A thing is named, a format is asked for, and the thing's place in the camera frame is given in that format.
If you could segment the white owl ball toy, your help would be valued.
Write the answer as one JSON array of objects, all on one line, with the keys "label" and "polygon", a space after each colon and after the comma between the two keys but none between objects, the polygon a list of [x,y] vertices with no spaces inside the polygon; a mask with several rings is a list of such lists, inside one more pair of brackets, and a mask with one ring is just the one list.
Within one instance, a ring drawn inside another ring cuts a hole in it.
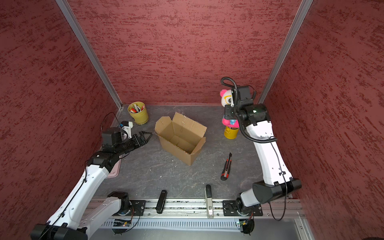
[{"label": "white owl ball toy", "polygon": [[225,113],[222,119],[223,125],[231,129],[238,129],[239,122],[235,115],[233,96],[231,90],[221,90],[221,104],[225,108]]}]

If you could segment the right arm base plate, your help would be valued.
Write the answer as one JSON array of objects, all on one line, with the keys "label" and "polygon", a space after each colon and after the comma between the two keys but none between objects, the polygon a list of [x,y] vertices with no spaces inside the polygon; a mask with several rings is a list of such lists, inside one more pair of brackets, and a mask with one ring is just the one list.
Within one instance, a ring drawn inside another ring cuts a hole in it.
[{"label": "right arm base plate", "polygon": [[223,212],[226,217],[261,217],[263,216],[263,210],[260,204],[246,207],[240,198],[236,200],[223,201]]}]

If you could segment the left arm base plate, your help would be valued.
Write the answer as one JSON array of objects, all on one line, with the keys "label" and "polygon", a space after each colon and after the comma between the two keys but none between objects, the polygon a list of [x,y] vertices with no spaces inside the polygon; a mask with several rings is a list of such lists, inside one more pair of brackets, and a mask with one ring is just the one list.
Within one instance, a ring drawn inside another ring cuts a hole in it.
[{"label": "left arm base plate", "polygon": [[117,217],[132,217],[143,216],[147,201],[145,200],[130,200],[128,204],[126,201],[122,201],[121,208],[113,214]]}]

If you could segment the brown cardboard express box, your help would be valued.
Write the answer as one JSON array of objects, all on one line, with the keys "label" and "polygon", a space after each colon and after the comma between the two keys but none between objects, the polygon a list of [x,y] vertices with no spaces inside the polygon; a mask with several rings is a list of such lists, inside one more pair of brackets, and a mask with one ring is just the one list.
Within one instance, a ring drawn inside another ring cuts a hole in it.
[{"label": "brown cardboard express box", "polygon": [[191,166],[206,142],[207,127],[180,114],[161,117],[155,125],[155,132],[164,150]]}]

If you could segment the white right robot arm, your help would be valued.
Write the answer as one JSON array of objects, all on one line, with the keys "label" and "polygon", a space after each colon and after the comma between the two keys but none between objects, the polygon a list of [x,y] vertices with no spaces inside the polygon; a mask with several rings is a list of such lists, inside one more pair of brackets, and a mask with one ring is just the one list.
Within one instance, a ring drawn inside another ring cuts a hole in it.
[{"label": "white right robot arm", "polygon": [[267,107],[254,104],[250,87],[221,90],[220,97],[225,108],[223,125],[227,131],[241,132],[253,142],[263,171],[262,181],[238,195],[237,210],[245,215],[257,205],[287,198],[301,189],[302,182],[292,176],[281,156]]}]

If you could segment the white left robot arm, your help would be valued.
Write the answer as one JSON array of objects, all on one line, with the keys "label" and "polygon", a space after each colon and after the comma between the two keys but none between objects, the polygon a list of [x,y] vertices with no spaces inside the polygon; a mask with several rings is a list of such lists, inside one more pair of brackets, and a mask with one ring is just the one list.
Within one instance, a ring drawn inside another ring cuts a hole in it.
[{"label": "white left robot arm", "polygon": [[97,189],[115,164],[132,151],[146,145],[152,133],[140,131],[123,138],[125,130],[109,128],[102,133],[102,148],[85,163],[82,177],[69,196],[45,224],[32,230],[32,240],[88,240],[111,216],[133,218],[134,207],[126,192],[113,191],[86,217],[83,216]]}]

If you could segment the red black utility knife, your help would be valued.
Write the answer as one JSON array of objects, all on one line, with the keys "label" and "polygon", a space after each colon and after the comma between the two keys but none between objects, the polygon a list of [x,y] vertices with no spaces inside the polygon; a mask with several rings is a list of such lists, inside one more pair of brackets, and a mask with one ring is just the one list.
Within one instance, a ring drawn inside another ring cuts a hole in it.
[{"label": "red black utility knife", "polygon": [[229,156],[226,160],[224,169],[221,174],[221,180],[226,181],[230,175],[230,170],[231,170],[231,164],[232,164],[232,153],[229,153]]}]

